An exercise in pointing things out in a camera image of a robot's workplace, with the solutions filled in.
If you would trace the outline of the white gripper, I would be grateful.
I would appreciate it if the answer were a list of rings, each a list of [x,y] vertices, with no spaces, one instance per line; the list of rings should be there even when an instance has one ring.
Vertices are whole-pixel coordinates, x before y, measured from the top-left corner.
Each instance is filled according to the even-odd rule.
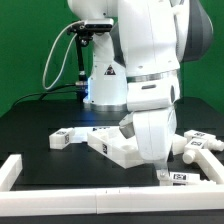
[[[136,137],[141,158],[156,164],[157,179],[167,184],[170,176],[167,160],[177,127],[174,107],[132,112],[119,123],[119,130],[126,139]]]

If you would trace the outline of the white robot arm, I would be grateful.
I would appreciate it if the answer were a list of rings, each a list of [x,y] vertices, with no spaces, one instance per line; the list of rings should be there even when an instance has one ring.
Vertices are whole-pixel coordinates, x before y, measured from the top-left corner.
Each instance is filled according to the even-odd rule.
[[[140,156],[169,178],[167,160],[176,131],[174,102],[180,97],[182,62],[209,49],[212,22],[200,0],[67,0],[85,23],[116,17],[127,80],[129,113],[120,132],[137,141]]]

